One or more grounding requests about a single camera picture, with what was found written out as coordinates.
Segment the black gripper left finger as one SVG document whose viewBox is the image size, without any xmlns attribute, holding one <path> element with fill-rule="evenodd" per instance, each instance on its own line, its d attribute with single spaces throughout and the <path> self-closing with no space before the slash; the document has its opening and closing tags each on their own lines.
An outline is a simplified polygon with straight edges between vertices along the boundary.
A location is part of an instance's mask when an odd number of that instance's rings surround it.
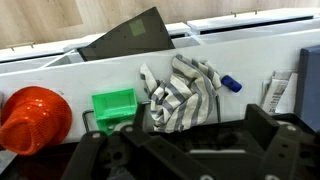
<svg viewBox="0 0 320 180">
<path fill-rule="evenodd" d="M 124 167 L 135 180 L 186 180 L 181 163 L 186 156 L 162 137 L 125 126 L 108 136 L 102 131 L 84 134 L 61 180 L 107 180 Z"/>
</svg>

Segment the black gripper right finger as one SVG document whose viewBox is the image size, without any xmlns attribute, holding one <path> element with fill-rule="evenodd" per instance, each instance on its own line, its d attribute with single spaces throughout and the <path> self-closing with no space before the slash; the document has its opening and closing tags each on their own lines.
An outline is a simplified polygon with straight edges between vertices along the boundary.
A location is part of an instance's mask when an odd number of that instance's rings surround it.
<svg viewBox="0 0 320 180">
<path fill-rule="evenodd" d="M 256 104 L 248 104 L 244 126 L 264 150 L 256 180 L 319 180 L 319 144 L 294 124 L 279 124 Z"/>
</svg>

